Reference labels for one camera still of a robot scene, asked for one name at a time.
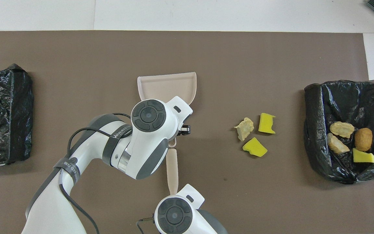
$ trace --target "brown mat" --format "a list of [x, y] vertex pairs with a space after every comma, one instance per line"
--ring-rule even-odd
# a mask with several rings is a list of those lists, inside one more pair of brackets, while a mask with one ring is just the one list
[[[0, 233], [19, 233], [34, 192], [64, 156], [70, 135], [103, 113], [130, 113], [138, 76], [197, 72], [197, 95], [178, 138], [180, 189], [193, 185], [229, 233], [374, 233], [374, 181], [328, 182], [304, 150], [303, 88], [368, 80], [361, 34], [275, 32], [0, 32], [0, 70], [16, 63], [34, 80], [33, 149], [0, 167]], [[241, 150], [232, 128], [276, 115], [275, 135], [257, 137], [262, 158]], [[168, 195], [165, 164], [135, 181], [93, 161], [71, 196], [101, 233], [139, 233]], [[80, 213], [88, 233], [94, 233]], [[142, 224], [146, 233], [157, 233]]]

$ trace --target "gray velcro strap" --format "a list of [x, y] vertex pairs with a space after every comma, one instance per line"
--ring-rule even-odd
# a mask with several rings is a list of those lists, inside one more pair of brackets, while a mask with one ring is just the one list
[[77, 181], [80, 178], [80, 170], [76, 165], [76, 158], [61, 158], [56, 165], [53, 168], [62, 168], [64, 169], [67, 173], [70, 174], [71, 178], [73, 179], [73, 184], [75, 185]]
[[131, 134], [132, 134], [132, 127], [128, 124], [124, 124], [120, 126], [118, 129], [116, 129], [116, 131], [114, 131], [110, 135], [108, 141], [106, 142], [104, 152], [102, 154], [102, 161], [108, 164], [109, 166], [111, 166], [110, 158], [112, 157], [113, 151], [118, 145], [119, 140]]

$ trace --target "crumpled beige piece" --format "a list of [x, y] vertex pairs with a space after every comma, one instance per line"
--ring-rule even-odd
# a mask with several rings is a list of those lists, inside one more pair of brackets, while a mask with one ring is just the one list
[[238, 126], [235, 126], [236, 130], [238, 131], [238, 138], [241, 141], [244, 141], [249, 134], [254, 130], [254, 122], [248, 117], [245, 117], [242, 122]]
[[350, 151], [350, 149], [332, 133], [327, 134], [327, 145], [336, 154]]
[[334, 135], [350, 138], [350, 135], [355, 131], [355, 128], [349, 123], [342, 123], [338, 121], [330, 126], [330, 131]]

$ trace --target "trash bag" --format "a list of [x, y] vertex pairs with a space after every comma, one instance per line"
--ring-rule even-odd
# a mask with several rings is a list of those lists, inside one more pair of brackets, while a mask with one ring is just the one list
[[328, 148], [326, 137], [336, 121], [352, 124], [355, 131], [367, 127], [373, 132], [368, 152], [374, 154], [374, 81], [330, 81], [304, 90], [304, 142], [311, 167], [324, 178], [345, 185], [374, 179], [374, 163], [353, 163], [354, 133], [349, 139], [337, 136], [350, 149], [339, 155]]
[[0, 166], [30, 157], [31, 88], [31, 77], [18, 65], [0, 71]]

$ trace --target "beige handle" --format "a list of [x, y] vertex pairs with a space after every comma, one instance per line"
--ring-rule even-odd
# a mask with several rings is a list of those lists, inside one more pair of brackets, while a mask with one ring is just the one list
[[177, 163], [177, 150], [170, 148], [167, 151], [167, 182], [169, 194], [174, 195], [178, 191], [178, 163]]

